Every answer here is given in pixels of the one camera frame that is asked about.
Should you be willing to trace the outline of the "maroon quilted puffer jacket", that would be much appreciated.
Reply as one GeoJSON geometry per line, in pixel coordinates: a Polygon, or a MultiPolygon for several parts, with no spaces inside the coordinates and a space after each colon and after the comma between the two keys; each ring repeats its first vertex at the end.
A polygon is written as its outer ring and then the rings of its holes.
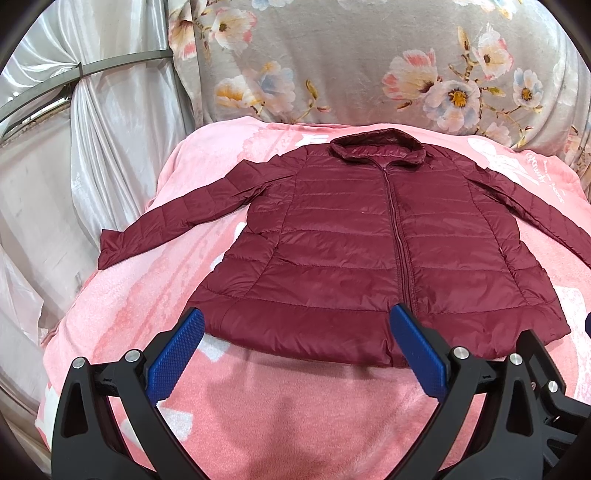
{"type": "Polygon", "coordinates": [[[188,305],[208,334],[283,357],[400,366],[390,314],[406,305],[451,345],[507,355],[519,334],[569,332],[518,225],[581,261],[588,233],[505,175],[398,129],[304,145],[100,237],[107,269],[245,208],[245,228],[188,305]]]}

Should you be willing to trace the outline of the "grey floral duvet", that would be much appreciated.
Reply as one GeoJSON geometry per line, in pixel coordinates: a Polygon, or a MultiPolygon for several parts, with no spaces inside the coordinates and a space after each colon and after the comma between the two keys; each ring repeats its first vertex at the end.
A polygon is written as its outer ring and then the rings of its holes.
{"type": "Polygon", "coordinates": [[[563,160],[590,185],[590,71],[538,1],[172,1],[198,124],[397,123],[563,160]]]}

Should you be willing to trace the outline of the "silver satin curtain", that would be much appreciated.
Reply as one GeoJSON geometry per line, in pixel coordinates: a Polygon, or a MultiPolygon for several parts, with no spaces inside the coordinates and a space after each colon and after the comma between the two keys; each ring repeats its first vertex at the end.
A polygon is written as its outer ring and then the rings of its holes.
{"type": "Polygon", "coordinates": [[[75,66],[170,49],[90,75],[1,121],[1,409],[31,419],[42,346],[90,276],[104,229],[135,220],[197,105],[177,68],[194,57],[190,1],[54,1],[1,71],[1,107],[75,66]]]}

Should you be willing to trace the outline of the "grey curtain tie band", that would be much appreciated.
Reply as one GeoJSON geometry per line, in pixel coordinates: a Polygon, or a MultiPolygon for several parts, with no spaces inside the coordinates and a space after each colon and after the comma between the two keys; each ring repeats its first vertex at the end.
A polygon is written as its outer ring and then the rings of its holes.
{"type": "Polygon", "coordinates": [[[85,65],[79,64],[73,69],[70,69],[59,75],[55,75],[48,80],[45,80],[44,82],[27,89],[25,92],[17,95],[14,99],[3,105],[1,107],[1,121],[5,121],[25,105],[51,92],[52,90],[71,83],[75,83],[84,77],[94,75],[105,70],[115,69],[139,62],[159,61],[163,59],[171,59],[172,57],[173,52],[170,49],[151,50],[111,57],[85,65]]]}

